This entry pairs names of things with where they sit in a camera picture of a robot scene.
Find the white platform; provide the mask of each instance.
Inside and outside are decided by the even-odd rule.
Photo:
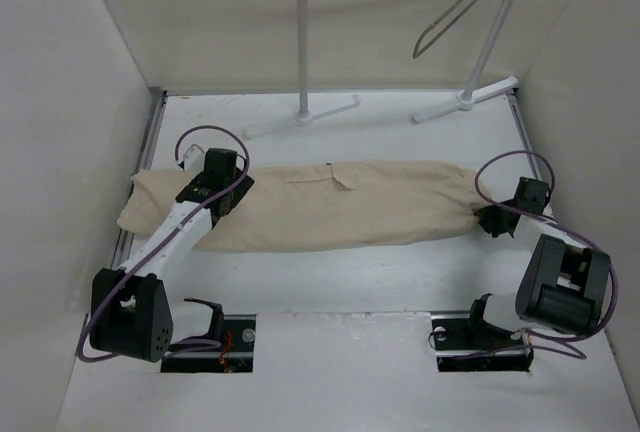
[[[315,94],[311,105],[348,96]],[[504,96],[419,126],[409,115],[449,93],[360,96],[359,109],[249,142],[253,165],[384,158],[477,169],[523,147]],[[153,168],[174,166],[173,144],[189,127],[239,132],[295,107],[296,97],[283,94],[172,97]],[[204,147],[231,145],[198,134]],[[512,158],[485,183],[504,200],[521,175],[531,176],[527,160]],[[638,430],[602,334],[583,344],[586,362],[540,353],[530,374],[437,373],[428,314],[419,311],[466,309],[483,293],[512,292],[528,260],[509,239],[479,232],[319,253],[194,251],[178,295],[219,301],[227,313],[259,313],[255,372],[181,376],[129,359],[77,363],[58,431]]]

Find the white enclosure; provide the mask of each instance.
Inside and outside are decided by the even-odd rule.
[[[517,76],[523,121],[500,96],[412,125],[411,113],[464,86],[501,0],[480,0],[413,60],[420,32],[454,1],[310,0],[311,88],[359,89],[362,106],[252,141],[256,165],[438,158],[477,169],[528,146],[524,123],[556,167],[555,215],[618,265],[611,343],[585,343],[586,362],[540,353],[529,375],[435,373],[426,312],[512,291],[528,260],[507,239],[471,234],[320,255],[194,251],[185,291],[260,314],[252,376],[77,363],[90,283],[114,256],[142,144],[168,167],[189,125],[240,132],[293,114],[296,97],[273,92],[296,88],[296,0],[0,0],[0,429],[211,430],[211,415],[236,411],[228,430],[637,430],[626,393],[637,410],[639,0],[516,0],[481,85]],[[159,90],[185,97],[163,109]],[[236,95],[205,96],[222,92]],[[534,174],[514,159],[487,182],[502,200]]]

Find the white wall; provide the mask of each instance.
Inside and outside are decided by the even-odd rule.
[[[102,0],[0,0],[0,429],[55,427],[150,97]]]
[[[105,0],[150,85],[292,89],[295,0]],[[310,0],[313,87],[462,85],[502,0],[481,0],[413,60],[455,0]],[[524,76],[568,0],[516,0],[483,83]]]
[[[571,0],[520,90],[534,148],[559,177],[554,208],[611,254],[609,328],[640,410],[640,0]]]

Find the beige fabric bag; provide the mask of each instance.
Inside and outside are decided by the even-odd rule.
[[[410,244],[466,234],[483,201],[475,173],[435,161],[342,162],[252,169],[255,185],[198,244],[226,252],[296,252]],[[118,225],[151,235],[189,182],[143,170]]]

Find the screw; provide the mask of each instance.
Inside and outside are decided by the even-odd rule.
[[[253,329],[244,329],[242,331],[242,340],[245,342],[253,342],[256,340],[256,331]]]
[[[436,338],[438,342],[442,342],[443,340],[447,339],[445,337],[446,333],[447,333],[447,329],[445,329],[442,326],[438,326],[435,329],[433,329],[433,336]]]

